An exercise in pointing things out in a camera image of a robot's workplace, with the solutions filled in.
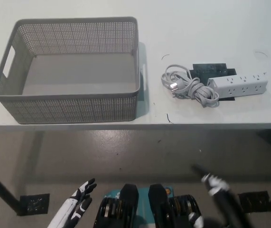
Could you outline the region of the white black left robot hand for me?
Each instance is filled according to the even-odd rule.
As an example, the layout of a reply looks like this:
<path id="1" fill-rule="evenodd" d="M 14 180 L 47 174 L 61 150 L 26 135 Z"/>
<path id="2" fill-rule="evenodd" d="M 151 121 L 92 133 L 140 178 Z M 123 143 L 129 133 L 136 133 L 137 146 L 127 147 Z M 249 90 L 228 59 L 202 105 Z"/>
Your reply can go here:
<path id="1" fill-rule="evenodd" d="M 49 223 L 48 228 L 75 228 L 89 208 L 92 202 L 90 193 L 96 186 L 95 178 L 92 178 L 81 185 L 64 201 Z"/>

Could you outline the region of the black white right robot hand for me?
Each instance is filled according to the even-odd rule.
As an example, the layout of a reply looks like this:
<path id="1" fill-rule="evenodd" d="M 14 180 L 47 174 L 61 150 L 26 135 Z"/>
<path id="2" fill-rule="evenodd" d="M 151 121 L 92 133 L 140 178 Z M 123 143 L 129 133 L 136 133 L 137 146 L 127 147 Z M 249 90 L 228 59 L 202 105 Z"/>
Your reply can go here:
<path id="1" fill-rule="evenodd" d="M 230 186 L 220 177 L 214 175 L 212 172 L 195 164 L 191 169 L 200 177 L 201 182 L 206 186 L 208 194 L 214 196 L 221 191 L 229 191 Z"/>

